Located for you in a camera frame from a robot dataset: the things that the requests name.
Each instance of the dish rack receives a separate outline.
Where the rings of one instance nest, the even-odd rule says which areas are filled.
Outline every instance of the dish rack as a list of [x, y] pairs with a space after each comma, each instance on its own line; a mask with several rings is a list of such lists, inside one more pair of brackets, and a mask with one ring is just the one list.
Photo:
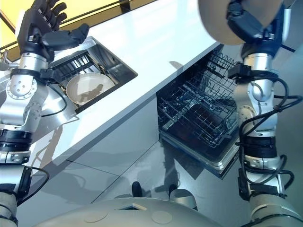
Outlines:
[[198, 139], [211, 148], [231, 138], [238, 122], [232, 97], [235, 83], [227, 78], [227, 72], [234, 65], [233, 59], [214, 51], [203, 70], [160, 97], [160, 130], [182, 131], [177, 133], [181, 139]]
[[81, 51], [74, 54], [69, 59], [58, 61], [52, 65], [57, 73], [56, 82], [64, 89], [68, 82], [76, 75], [86, 72], [97, 72], [107, 75], [106, 70], [101, 64], [97, 63], [87, 51]]

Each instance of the round disc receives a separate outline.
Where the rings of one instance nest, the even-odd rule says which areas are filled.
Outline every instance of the round disc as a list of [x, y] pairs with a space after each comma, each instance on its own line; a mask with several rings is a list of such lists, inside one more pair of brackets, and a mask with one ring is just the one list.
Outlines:
[[[226, 13], [230, 0], [199, 0], [200, 17], [208, 33], [226, 45], [243, 44], [228, 26]], [[280, 9], [282, 0], [243, 0], [243, 8], [252, 14], [263, 27], [267, 27]]]
[[74, 103], [84, 105], [114, 85], [109, 77], [101, 73], [83, 73], [68, 82], [66, 95]]

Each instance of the dishwasher rack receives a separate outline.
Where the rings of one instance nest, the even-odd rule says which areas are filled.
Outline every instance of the dishwasher rack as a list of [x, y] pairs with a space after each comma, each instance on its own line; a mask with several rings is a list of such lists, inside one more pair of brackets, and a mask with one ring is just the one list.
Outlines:
[[238, 126], [236, 104], [232, 97], [235, 83], [227, 71], [235, 62], [214, 51], [206, 67], [158, 99], [160, 129], [182, 131], [215, 148]]

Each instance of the dishwasher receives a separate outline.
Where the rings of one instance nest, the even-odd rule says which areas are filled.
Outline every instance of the dishwasher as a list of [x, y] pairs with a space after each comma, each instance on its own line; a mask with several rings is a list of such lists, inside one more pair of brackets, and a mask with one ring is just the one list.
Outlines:
[[238, 158], [235, 65], [216, 48], [157, 92], [160, 141], [186, 152], [223, 179]]

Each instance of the kitchen sink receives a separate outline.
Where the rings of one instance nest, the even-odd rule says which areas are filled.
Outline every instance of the kitchen sink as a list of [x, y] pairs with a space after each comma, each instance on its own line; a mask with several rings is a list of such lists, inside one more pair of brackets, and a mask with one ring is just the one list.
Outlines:
[[86, 72], [102, 73], [113, 81], [113, 87], [84, 105], [80, 106], [74, 103], [76, 106], [76, 113], [80, 113], [90, 107], [138, 75], [91, 36], [78, 47], [57, 53], [54, 62], [50, 64], [50, 67], [56, 70], [56, 82], [59, 83], [64, 92], [68, 82], [73, 77]]

